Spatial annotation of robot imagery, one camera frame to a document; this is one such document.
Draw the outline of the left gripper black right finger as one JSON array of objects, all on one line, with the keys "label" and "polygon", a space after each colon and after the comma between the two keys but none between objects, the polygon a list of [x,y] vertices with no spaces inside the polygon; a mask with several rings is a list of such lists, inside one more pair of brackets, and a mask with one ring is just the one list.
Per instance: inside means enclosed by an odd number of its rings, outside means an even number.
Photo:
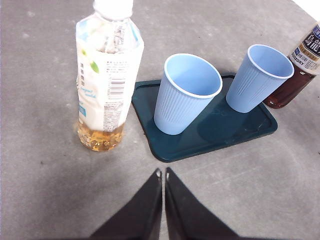
[{"label": "left gripper black right finger", "polygon": [[238,237],[193,195],[170,167],[165,170],[165,213],[170,240],[233,240]]}]

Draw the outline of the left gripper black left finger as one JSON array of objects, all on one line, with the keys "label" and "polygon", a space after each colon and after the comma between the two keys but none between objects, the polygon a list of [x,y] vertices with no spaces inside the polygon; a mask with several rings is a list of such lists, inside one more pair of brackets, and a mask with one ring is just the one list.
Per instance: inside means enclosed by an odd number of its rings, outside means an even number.
[{"label": "left gripper black left finger", "polygon": [[91,236],[95,240],[158,240],[162,218],[162,172],[157,168],[132,199]]}]

